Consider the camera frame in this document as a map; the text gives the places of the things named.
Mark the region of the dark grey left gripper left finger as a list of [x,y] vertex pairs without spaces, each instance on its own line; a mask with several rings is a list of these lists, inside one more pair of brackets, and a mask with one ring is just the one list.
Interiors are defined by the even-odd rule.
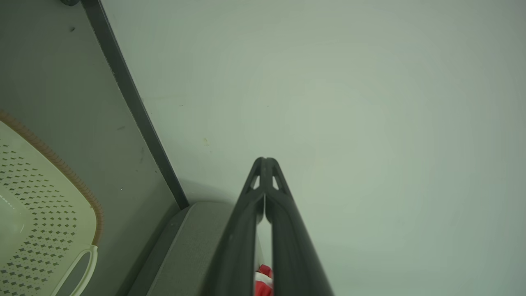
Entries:
[[257,158],[229,217],[205,274],[201,296],[252,296],[255,292],[257,224],[263,213],[263,191],[255,183],[263,158]]

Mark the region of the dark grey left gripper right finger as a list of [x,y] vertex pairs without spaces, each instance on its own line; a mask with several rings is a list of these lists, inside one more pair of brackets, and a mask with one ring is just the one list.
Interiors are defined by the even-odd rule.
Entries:
[[275,296],[332,296],[279,163],[265,160],[265,215],[271,223]]

